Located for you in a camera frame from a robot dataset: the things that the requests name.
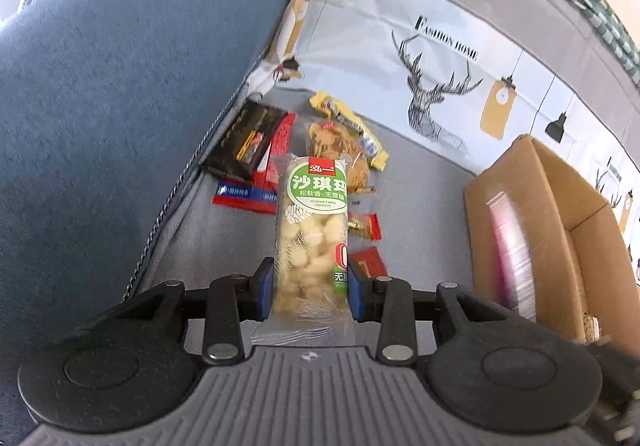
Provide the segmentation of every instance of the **red snack wrapper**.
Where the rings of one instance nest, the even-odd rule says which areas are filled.
[[[364,273],[370,278],[378,276],[387,276],[385,263],[378,254],[378,248],[370,247],[364,251],[356,252],[349,255],[351,259],[358,262]]]
[[[382,240],[382,232],[376,213],[355,214],[349,212],[349,231],[368,240]]]
[[[276,214],[278,171],[271,162],[271,158],[274,155],[285,155],[289,152],[289,141],[295,119],[296,114],[289,113],[278,126],[271,139],[271,145],[254,172],[254,185],[246,186],[231,181],[220,181],[213,197],[213,204],[237,207],[256,213]]]

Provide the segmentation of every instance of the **yellow snack wrapper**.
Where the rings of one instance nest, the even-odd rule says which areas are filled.
[[[309,104],[325,117],[333,119],[355,132],[359,137],[358,143],[362,147],[369,166],[380,171],[385,169],[389,154],[383,149],[377,137],[373,135],[367,125],[364,124],[364,121],[358,117],[351,108],[335,97],[328,95],[326,92],[316,93],[316,95],[309,99]]]

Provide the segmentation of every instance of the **green label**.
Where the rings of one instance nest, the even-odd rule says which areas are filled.
[[[334,292],[347,295],[347,272],[339,265],[334,265]]]
[[[298,165],[289,175],[287,194],[294,204],[311,213],[346,213],[347,181],[344,165],[341,161],[335,161],[335,177],[310,174],[306,162]]]

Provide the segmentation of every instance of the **sachima package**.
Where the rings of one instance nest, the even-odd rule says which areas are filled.
[[[343,161],[289,156],[280,174],[273,304],[254,344],[284,345],[327,334],[331,343],[353,341],[347,205]]]

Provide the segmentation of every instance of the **scattered snacks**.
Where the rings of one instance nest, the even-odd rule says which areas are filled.
[[[349,231],[368,240],[382,239],[378,215],[376,213],[355,214],[349,212]]]
[[[389,154],[384,151],[380,141],[372,134],[362,119],[354,114],[348,106],[325,92],[316,93],[309,99],[309,104],[325,117],[347,128],[357,137],[358,145],[372,168],[380,171],[385,168]]]
[[[309,153],[322,159],[344,159],[347,169],[347,187],[367,187],[369,165],[356,136],[335,121],[319,124],[312,122],[308,130],[311,142]]]
[[[355,260],[364,271],[364,274],[370,278],[378,276],[387,276],[385,263],[378,254],[378,248],[370,247],[364,251],[351,254],[350,260]]]
[[[254,173],[287,112],[247,99],[203,168],[223,179],[252,185]]]
[[[276,155],[284,155],[289,151],[289,140],[295,118],[295,113],[289,113],[278,126],[271,139],[271,145],[254,172],[253,185],[244,186],[220,181],[216,195],[213,197],[214,204],[238,207],[257,213],[272,215],[276,213],[278,172],[271,158]]]

